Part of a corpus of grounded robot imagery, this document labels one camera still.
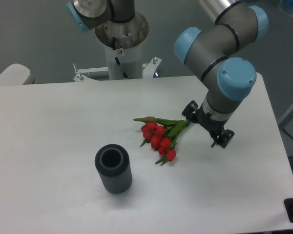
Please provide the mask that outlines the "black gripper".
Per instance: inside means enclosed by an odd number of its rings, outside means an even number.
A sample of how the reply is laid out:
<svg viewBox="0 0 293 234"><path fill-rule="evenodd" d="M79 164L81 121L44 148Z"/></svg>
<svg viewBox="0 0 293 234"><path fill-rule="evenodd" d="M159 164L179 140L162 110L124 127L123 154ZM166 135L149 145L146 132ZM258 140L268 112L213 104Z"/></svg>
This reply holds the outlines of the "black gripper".
<svg viewBox="0 0 293 234"><path fill-rule="evenodd" d="M224 129L224 125L228 120L220 121L212 119L211 113L205 112L202 105L199 109L198 104L194 100L184 108L182 116L186 118L189 124L200 124L210 133L210 136L213 139L213 144L211 144L212 148L215 145L218 145L225 149L235 135L234 131Z"/></svg>

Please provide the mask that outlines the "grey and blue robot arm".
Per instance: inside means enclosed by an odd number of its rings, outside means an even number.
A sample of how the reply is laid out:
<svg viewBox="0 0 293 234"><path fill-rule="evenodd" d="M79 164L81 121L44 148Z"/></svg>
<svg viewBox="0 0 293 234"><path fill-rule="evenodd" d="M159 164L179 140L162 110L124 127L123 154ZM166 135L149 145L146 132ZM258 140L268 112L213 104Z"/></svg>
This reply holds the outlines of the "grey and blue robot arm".
<svg viewBox="0 0 293 234"><path fill-rule="evenodd" d="M178 59L207 87L201 105L190 102L183 116L205 128L214 145L225 148L234 132L225 123L251 92L257 78L253 65L234 54L262 37L269 26L266 12L239 0L202 0L200 5L214 22L203 32L183 31L174 44ZM82 31L95 30L105 47L109 77L143 76L141 44L149 33L146 18L132 0L70 0L67 8Z"/></svg>

